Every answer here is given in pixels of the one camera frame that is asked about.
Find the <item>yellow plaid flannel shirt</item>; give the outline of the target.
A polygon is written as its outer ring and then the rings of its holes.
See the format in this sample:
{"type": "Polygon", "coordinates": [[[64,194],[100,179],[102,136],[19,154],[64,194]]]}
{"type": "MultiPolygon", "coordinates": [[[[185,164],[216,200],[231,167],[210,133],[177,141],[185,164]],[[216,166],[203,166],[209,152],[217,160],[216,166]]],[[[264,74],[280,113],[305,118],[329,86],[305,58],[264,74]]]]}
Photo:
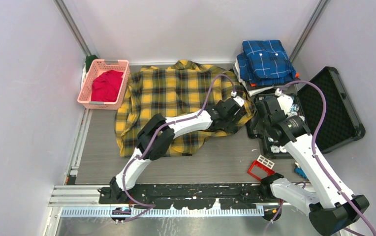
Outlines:
{"type": "Polygon", "coordinates": [[[214,105],[225,101],[236,90],[245,100],[235,132],[195,131],[176,138],[166,156],[196,153],[211,137],[235,134],[253,116],[253,108],[244,87],[233,72],[211,64],[179,60],[168,68],[143,66],[132,73],[115,120],[115,133],[121,157],[131,157],[137,134],[155,114],[177,117],[200,110],[206,101],[214,105]]]}

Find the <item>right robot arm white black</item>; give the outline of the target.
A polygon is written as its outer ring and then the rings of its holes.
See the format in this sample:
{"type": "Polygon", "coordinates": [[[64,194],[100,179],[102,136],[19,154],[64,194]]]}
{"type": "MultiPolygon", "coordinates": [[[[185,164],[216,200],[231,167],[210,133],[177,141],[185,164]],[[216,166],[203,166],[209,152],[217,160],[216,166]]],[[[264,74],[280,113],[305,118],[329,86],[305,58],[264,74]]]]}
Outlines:
{"type": "Polygon", "coordinates": [[[294,185],[279,173],[260,180],[259,192],[267,202],[282,199],[307,214],[314,229],[331,236],[355,223],[370,203],[364,195],[355,195],[333,171],[313,143],[313,136],[298,116],[287,116],[292,106],[288,95],[266,97],[255,103],[260,133],[273,138],[300,165],[314,191],[294,185]]]}

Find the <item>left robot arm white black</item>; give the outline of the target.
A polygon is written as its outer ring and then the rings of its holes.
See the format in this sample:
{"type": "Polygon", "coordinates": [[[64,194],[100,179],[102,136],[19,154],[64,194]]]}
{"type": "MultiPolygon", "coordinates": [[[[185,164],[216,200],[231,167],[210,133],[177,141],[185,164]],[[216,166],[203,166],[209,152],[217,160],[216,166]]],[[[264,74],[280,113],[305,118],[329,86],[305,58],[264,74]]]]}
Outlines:
{"type": "Polygon", "coordinates": [[[154,115],[137,135],[131,158],[111,179],[111,197],[119,204],[126,203],[139,176],[152,161],[165,156],[174,139],[194,131],[232,131],[244,104],[243,98],[235,96],[187,115],[154,115]]]}

